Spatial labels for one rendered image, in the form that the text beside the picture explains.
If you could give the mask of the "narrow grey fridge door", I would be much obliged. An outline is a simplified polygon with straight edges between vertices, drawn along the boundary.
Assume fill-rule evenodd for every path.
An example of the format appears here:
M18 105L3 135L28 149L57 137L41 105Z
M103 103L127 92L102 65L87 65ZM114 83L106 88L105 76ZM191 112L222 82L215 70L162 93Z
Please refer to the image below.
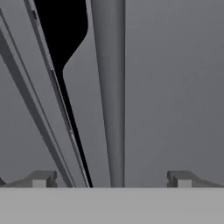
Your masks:
M0 32L19 67L72 187L92 180L74 120L64 67L86 36L86 6L70 0L0 0ZM0 177L8 184L56 171L67 187L0 54Z

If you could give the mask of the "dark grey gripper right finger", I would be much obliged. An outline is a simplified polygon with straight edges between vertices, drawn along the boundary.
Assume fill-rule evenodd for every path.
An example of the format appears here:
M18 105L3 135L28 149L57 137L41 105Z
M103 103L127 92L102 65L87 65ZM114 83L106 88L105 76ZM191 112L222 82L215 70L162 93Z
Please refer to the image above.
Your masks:
M191 171L168 171L167 172L168 187L190 187L190 188L224 188L224 185L219 185L208 180L203 180L196 176Z

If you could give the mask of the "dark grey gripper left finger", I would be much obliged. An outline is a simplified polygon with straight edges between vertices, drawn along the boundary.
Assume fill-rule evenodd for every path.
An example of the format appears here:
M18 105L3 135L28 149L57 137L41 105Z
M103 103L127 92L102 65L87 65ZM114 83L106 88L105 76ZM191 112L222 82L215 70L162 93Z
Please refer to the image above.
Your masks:
M56 171L33 171L25 178L10 182L8 184L2 184L2 187L56 187L56 179Z

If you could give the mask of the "wide grey fridge door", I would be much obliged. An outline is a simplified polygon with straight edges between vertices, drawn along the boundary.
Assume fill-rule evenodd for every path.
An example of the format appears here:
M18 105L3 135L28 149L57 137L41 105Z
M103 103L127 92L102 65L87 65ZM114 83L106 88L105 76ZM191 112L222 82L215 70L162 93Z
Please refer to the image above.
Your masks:
M224 0L126 0L125 185L224 185Z

